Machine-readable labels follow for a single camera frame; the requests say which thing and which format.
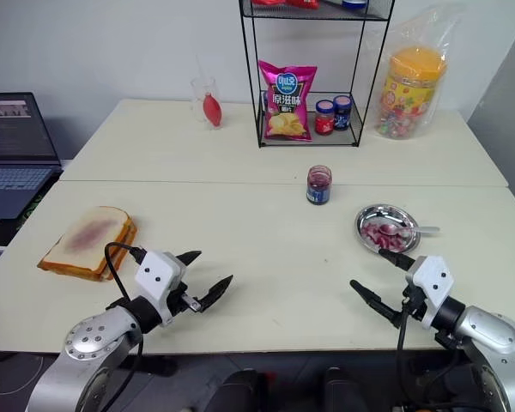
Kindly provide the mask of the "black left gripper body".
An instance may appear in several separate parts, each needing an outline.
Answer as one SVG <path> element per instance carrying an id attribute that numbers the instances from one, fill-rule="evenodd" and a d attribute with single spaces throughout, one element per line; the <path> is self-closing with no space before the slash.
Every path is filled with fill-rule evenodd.
<path id="1" fill-rule="evenodd" d="M 197 298 L 188 295 L 187 289 L 188 286 L 184 282 L 180 282 L 167 296 L 167 308 L 172 316 L 177 316 L 186 310 L 193 312 L 202 311 L 203 306 L 201 302 Z"/>

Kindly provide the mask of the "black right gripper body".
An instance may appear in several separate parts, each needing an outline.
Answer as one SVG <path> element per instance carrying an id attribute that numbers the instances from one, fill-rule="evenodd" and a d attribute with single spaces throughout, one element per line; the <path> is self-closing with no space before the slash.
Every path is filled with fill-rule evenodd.
<path id="1" fill-rule="evenodd" d="M 397 314 L 396 321 L 401 322 L 403 320 L 403 312 L 417 321 L 422 321 L 427 311 L 425 303 L 427 296 L 422 288 L 416 286 L 413 282 L 407 281 L 407 283 L 408 285 L 403 290 L 402 311 Z"/>

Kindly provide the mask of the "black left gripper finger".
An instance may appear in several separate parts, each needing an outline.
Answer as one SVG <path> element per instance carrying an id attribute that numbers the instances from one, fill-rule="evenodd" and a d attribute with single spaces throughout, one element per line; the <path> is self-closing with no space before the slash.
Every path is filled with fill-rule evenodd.
<path id="1" fill-rule="evenodd" d="M 227 288 L 229 287 L 232 280 L 233 276 L 227 276 L 217 282 L 213 287 L 211 287 L 207 294 L 199 300 L 200 310 L 206 311 L 208 308 L 214 305 L 214 303 L 216 303 L 216 301 L 218 301 L 218 299 L 220 299 L 227 291 Z"/>
<path id="2" fill-rule="evenodd" d="M 187 251 L 178 256 L 175 256 L 175 259 L 177 262 L 179 262 L 179 265 L 186 268 L 190 264 L 192 264 L 197 258 L 199 258 L 201 254 L 201 251 Z"/>

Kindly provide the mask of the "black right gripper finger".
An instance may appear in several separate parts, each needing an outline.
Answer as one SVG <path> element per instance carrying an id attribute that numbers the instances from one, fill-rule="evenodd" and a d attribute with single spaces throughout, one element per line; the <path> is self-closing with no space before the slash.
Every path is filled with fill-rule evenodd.
<path id="1" fill-rule="evenodd" d="M 378 254 L 382 258 L 385 258 L 393 265 L 404 271 L 409 271 L 415 263 L 415 260 L 412 257 L 409 257 L 400 252 L 394 252 L 384 248 L 379 249 Z"/>
<path id="2" fill-rule="evenodd" d="M 356 280 L 351 280 L 349 286 L 371 307 L 376 313 L 387 319 L 395 328 L 399 328 L 402 313 L 387 306 L 372 290 L 365 288 Z"/>

